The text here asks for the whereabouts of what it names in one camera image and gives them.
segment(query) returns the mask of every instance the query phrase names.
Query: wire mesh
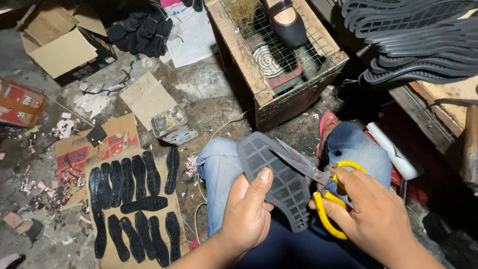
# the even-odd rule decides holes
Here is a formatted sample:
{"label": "wire mesh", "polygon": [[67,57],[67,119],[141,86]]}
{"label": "wire mesh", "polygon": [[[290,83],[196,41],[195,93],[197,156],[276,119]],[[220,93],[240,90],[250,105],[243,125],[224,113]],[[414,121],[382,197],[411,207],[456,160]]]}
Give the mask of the wire mesh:
{"label": "wire mesh", "polygon": [[[301,4],[294,7],[298,14]],[[282,44],[275,34],[265,7],[259,0],[220,0],[229,18],[236,27],[254,61],[264,73],[275,96],[296,90],[304,85],[315,83],[340,70],[331,54],[335,53],[327,45],[320,45],[319,29],[302,16],[306,25],[308,43],[297,50],[291,50]]]}

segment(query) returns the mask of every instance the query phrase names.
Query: scissors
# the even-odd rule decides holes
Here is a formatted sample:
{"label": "scissors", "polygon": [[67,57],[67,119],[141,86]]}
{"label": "scissors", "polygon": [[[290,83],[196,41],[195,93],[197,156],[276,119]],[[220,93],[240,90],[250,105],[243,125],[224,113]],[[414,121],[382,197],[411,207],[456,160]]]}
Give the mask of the scissors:
{"label": "scissors", "polygon": [[[335,195],[331,194],[329,191],[324,189],[324,186],[327,184],[329,179],[332,179],[339,187],[341,187],[343,190],[345,190],[344,185],[342,183],[338,182],[337,180],[337,175],[331,171],[326,171],[322,172],[319,169],[317,169],[304,155],[300,154],[297,152],[295,149],[281,141],[279,138],[277,138],[277,141],[281,144],[282,147],[287,150],[293,157],[290,158],[279,151],[271,148],[271,151],[273,151],[275,154],[277,154],[281,159],[283,159],[285,162],[287,162],[289,165],[294,167],[297,171],[299,171],[301,174],[313,179],[316,181],[317,184],[317,191],[314,192],[314,200],[315,204],[317,206],[317,212],[319,214],[320,221],[324,225],[327,231],[330,232],[333,236],[339,238],[339,239],[347,239],[345,234],[337,229],[335,229],[330,221],[327,218],[325,209],[324,209],[324,203],[322,202],[322,197],[335,202],[342,206],[343,208],[347,209],[347,205],[337,198]],[[353,169],[360,170],[364,173],[367,173],[360,165],[358,165],[355,162],[352,161],[339,161],[334,165],[335,168],[340,168],[340,167],[352,167]]]}

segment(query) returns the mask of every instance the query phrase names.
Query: dirty floor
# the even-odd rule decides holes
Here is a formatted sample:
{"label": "dirty floor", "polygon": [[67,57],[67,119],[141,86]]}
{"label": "dirty floor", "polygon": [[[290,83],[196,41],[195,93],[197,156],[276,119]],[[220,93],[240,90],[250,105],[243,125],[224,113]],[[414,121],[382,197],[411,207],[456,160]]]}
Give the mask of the dirty floor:
{"label": "dirty floor", "polygon": [[[117,50],[119,59],[112,65],[104,68],[96,74],[86,78],[81,86],[75,81],[65,86],[58,85],[53,79],[46,75],[41,68],[30,65],[31,68],[20,69],[4,77],[17,81],[20,84],[37,89],[58,101],[63,106],[75,111],[95,124],[102,124],[106,121],[131,113],[125,102],[118,93],[113,93],[113,98],[106,107],[101,108],[98,115],[90,118],[91,113],[85,112],[83,108],[77,107],[74,102],[82,96],[80,87],[101,87],[114,86],[124,77],[122,69],[129,70],[131,78],[139,78],[146,71],[151,72],[171,94],[171,96],[186,110],[201,121],[203,130],[211,129],[212,132],[203,132],[200,137],[179,147],[181,166],[177,177],[176,192],[183,214],[186,237],[189,242],[195,240],[194,214],[198,204],[203,202],[199,188],[207,196],[204,183],[194,185],[187,184],[190,179],[184,171],[189,156],[197,156],[201,149],[211,139],[213,133],[228,121],[237,118],[248,108],[240,107],[231,85],[220,67],[218,55],[213,55],[197,63],[175,69],[172,61],[161,62],[157,58],[148,58],[145,55],[131,55]],[[343,78],[335,82],[340,86]],[[133,81],[126,82],[126,87]],[[318,144],[319,131],[318,123],[320,116],[326,110],[340,111],[343,103],[336,98],[335,91],[326,89],[321,99],[304,112],[288,122],[270,130],[267,135],[277,137],[296,148],[302,154],[308,156],[318,164],[314,158]],[[19,191],[22,182],[31,183],[34,186],[40,181],[47,187],[52,187],[56,180],[56,162],[54,142],[58,138],[51,134],[52,128],[56,127],[61,114],[67,112],[64,108],[51,100],[42,112],[37,124],[39,131],[34,134],[25,135],[25,128],[4,127],[3,142],[0,145],[0,152],[5,157],[0,161],[0,213],[15,212],[22,219],[36,219],[44,228],[33,244],[27,237],[13,231],[6,223],[0,223],[0,257],[11,253],[26,255],[26,261],[20,268],[68,268],[77,269],[97,268],[98,262],[94,259],[94,238],[92,225],[80,220],[80,216],[90,219],[86,212],[87,204],[77,206],[69,210],[50,215],[48,198],[41,190],[33,189],[29,194]],[[347,120],[356,121],[358,116],[349,115]],[[89,129],[89,125],[81,122],[77,125],[78,131]],[[151,132],[147,132],[144,126],[138,121],[137,130],[140,136],[141,146],[151,149],[155,163],[165,160],[167,146],[160,144]],[[225,137],[234,141],[240,141],[255,130],[249,118],[238,119],[223,129],[216,136]],[[199,234],[206,230],[206,207],[199,209],[197,214],[197,229]]]}

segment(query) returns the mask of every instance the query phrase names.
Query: fingernail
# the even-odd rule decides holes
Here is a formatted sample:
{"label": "fingernail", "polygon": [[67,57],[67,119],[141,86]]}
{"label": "fingernail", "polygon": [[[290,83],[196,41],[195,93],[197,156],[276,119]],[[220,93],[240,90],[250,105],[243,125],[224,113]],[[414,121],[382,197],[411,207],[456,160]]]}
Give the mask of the fingernail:
{"label": "fingernail", "polygon": [[268,182],[269,177],[270,177],[269,169],[263,168],[261,172],[259,173],[259,178],[264,182]]}

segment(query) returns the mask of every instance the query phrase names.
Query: wooden crate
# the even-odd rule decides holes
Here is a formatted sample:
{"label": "wooden crate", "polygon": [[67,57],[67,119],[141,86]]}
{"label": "wooden crate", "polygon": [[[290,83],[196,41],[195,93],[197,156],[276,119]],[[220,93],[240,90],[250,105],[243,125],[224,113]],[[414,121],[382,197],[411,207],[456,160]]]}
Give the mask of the wooden crate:
{"label": "wooden crate", "polygon": [[[254,1],[260,5],[259,0],[237,0],[237,3],[244,1]],[[236,10],[235,14],[226,10],[228,6],[222,0],[205,0],[205,5],[224,68],[236,92],[246,94],[244,105],[255,106],[255,121],[260,131],[269,130],[308,109],[348,60],[347,54],[340,51],[309,5],[304,0],[293,0],[293,6],[307,29],[309,47],[313,47],[316,54],[326,60],[313,78],[278,95],[272,90],[241,36],[247,31],[247,25],[241,24],[240,16],[250,14],[248,5],[242,5],[245,9]]]}

